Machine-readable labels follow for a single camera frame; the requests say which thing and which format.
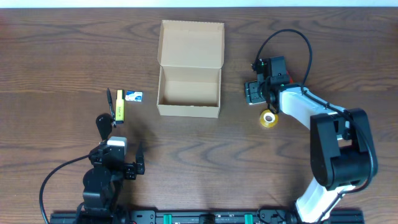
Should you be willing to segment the yellow tape roll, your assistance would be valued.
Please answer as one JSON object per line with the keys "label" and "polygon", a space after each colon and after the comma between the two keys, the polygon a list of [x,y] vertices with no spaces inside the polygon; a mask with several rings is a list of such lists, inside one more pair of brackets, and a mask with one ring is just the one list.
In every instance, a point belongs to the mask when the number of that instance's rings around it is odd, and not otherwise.
{"label": "yellow tape roll", "polygon": [[263,127],[273,128],[278,123],[279,117],[270,110],[265,110],[261,113],[259,120]]}

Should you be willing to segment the white blue staples box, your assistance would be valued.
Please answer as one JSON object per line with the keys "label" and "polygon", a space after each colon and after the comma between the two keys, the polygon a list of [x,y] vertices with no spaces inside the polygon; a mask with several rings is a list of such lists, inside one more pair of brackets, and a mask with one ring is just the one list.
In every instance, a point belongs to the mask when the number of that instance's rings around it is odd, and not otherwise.
{"label": "white blue staples box", "polygon": [[141,102],[143,98],[143,92],[142,91],[127,91],[125,100],[126,101],[134,101],[134,102]]}

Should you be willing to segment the red black stapler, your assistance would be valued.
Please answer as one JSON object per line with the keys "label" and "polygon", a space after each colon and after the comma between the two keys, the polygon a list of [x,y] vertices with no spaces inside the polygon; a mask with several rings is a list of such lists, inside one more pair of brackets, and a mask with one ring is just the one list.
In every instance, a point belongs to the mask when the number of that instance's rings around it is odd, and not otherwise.
{"label": "red black stapler", "polygon": [[287,75],[289,77],[289,83],[293,83],[294,81],[293,81],[292,77],[290,76],[289,71],[286,71],[286,73],[287,73]]}

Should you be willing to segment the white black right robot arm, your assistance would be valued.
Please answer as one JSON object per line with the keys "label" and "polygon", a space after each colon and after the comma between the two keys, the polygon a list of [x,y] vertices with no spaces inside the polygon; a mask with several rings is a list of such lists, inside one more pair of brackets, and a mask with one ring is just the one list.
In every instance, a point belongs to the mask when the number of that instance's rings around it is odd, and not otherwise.
{"label": "white black right robot arm", "polygon": [[364,223],[359,210],[335,210],[348,194],[364,190],[377,173],[368,116],[344,109],[310,92],[288,75],[265,72],[244,85],[249,104],[267,103],[261,121],[270,126],[277,114],[292,116],[310,130],[313,179],[293,209],[260,208],[255,212],[133,212],[135,223]]}

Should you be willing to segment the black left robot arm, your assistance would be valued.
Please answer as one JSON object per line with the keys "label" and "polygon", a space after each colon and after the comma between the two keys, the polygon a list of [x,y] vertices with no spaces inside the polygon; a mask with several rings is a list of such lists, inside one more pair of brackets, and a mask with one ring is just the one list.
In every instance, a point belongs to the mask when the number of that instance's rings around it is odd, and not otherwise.
{"label": "black left robot arm", "polygon": [[111,137],[88,154],[93,165],[83,177],[83,200],[87,215],[116,218],[121,209],[117,206],[125,180],[137,176],[136,163],[125,162],[127,139]]}

